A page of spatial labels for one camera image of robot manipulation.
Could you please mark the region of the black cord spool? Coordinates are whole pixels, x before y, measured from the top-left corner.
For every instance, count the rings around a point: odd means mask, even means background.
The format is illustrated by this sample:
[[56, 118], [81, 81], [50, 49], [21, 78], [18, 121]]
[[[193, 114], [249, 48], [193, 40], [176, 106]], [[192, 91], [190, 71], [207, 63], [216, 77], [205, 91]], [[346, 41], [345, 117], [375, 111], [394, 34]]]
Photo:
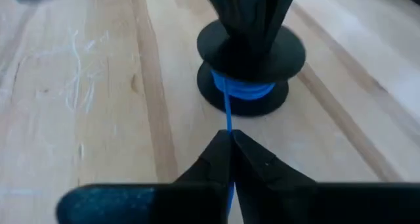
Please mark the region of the black cord spool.
[[285, 26], [278, 30], [269, 52], [259, 58], [252, 57], [248, 49], [231, 39], [220, 20], [202, 29], [197, 49], [203, 59], [197, 75], [198, 89], [209, 104], [223, 112], [222, 87], [216, 86], [213, 74], [246, 86], [274, 86], [258, 99], [230, 95], [231, 112], [241, 117], [263, 116], [277, 110], [289, 93], [288, 80], [301, 71], [306, 60], [302, 41]]

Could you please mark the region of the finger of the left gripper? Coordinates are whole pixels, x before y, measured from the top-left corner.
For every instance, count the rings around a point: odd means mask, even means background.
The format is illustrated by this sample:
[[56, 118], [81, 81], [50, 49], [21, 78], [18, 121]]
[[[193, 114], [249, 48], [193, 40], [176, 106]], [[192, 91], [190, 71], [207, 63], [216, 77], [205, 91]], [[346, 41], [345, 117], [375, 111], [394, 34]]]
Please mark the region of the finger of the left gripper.
[[250, 17], [247, 17], [249, 10], [247, 0], [209, 0], [209, 2], [218, 14], [232, 45], [250, 52], [251, 47], [246, 30], [246, 25], [250, 20]]
[[256, 33], [252, 38], [252, 50], [268, 51], [276, 38], [293, 0], [255, 0]]

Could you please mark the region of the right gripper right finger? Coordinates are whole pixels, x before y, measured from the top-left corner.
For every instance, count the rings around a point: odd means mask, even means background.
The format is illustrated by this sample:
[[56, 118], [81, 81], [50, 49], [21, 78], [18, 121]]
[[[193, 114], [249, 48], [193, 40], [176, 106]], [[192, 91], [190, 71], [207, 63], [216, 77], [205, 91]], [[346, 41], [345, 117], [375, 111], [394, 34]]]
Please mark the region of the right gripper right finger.
[[233, 132], [245, 224], [420, 224], [420, 183], [320, 182]]

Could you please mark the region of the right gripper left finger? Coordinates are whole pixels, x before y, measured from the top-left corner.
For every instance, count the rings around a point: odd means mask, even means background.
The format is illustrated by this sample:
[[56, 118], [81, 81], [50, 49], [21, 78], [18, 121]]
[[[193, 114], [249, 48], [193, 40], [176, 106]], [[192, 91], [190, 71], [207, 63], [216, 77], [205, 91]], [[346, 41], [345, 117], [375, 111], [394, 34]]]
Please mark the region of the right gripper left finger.
[[220, 130], [172, 183], [90, 184], [66, 193], [58, 224], [227, 224], [231, 133]]

